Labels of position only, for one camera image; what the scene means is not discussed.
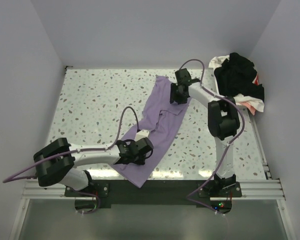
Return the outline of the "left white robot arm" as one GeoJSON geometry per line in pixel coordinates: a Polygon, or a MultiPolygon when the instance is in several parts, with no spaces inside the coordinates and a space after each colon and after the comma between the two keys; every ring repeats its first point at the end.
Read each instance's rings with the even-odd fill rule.
{"type": "Polygon", "coordinates": [[[87,170],[77,167],[94,164],[144,165],[153,150],[154,146],[147,137],[137,141],[118,140],[110,146],[71,144],[61,137],[35,153],[33,160],[40,187],[62,184],[82,196],[89,196],[94,190],[92,177],[87,170]]]}

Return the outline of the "purple t shirt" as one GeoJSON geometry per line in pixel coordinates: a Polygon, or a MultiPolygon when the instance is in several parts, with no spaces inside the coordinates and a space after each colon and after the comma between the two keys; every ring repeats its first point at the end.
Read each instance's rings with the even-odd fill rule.
{"type": "Polygon", "coordinates": [[[112,166],[138,188],[143,186],[169,150],[190,104],[190,98],[185,104],[176,102],[171,104],[170,94],[171,82],[169,79],[165,76],[157,76],[142,111],[142,120],[139,121],[139,128],[149,131],[148,139],[153,144],[153,153],[145,160],[145,164],[115,164],[112,166]]]}

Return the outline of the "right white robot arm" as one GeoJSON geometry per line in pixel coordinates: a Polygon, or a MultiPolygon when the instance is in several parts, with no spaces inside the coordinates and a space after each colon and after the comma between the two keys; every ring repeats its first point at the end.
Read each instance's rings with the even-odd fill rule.
{"type": "Polygon", "coordinates": [[[195,99],[207,108],[207,126],[215,140],[216,169],[201,190],[210,197],[225,196],[237,183],[234,169],[233,142],[240,128],[238,108],[233,98],[225,98],[203,87],[187,69],[175,72],[176,83],[170,86],[170,103],[186,104],[195,99]]]}

